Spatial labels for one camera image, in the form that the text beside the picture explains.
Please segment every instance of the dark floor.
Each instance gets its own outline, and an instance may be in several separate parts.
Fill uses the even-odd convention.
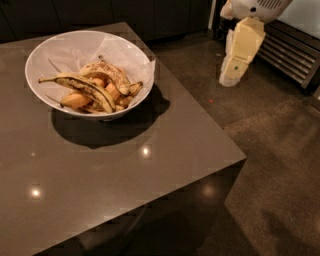
[[[151,49],[248,156],[201,245],[181,255],[320,255],[320,115],[310,96],[259,58],[239,85],[222,87],[224,45],[205,35]]]

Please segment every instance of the gray table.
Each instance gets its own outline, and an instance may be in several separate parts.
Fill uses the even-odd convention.
[[[125,23],[95,30],[155,58]],[[159,60],[150,97],[119,120],[52,110],[24,75],[45,39],[0,45],[0,255],[36,254],[246,158]]]

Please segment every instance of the metal vent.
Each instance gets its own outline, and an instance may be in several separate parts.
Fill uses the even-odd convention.
[[[266,27],[258,55],[307,88],[320,64],[320,53],[303,43]]]
[[[282,0],[258,0],[258,4],[266,9],[275,9],[282,4]]]

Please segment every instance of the white bowl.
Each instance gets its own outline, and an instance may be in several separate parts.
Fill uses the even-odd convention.
[[[59,72],[78,72],[84,65],[98,61],[99,55],[123,68],[132,83],[143,82],[142,90],[122,111],[86,114],[68,107],[62,108],[59,101],[70,90],[54,82],[38,83],[40,77],[51,77]],[[28,57],[25,75],[35,95],[52,108],[80,118],[109,121],[128,113],[148,96],[154,82],[154,66],[155,61],[150,62],[133,43],[112,34],[84,30],[59,34],[37,46]]]

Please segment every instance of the gray floor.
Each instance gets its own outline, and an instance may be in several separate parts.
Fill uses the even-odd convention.
[[[310,96],[259,58],[239,85],[222,87],[224,45],[204,35],[151,49],[248,156],[201,245],[181,255],[320,255],[320,115]]]

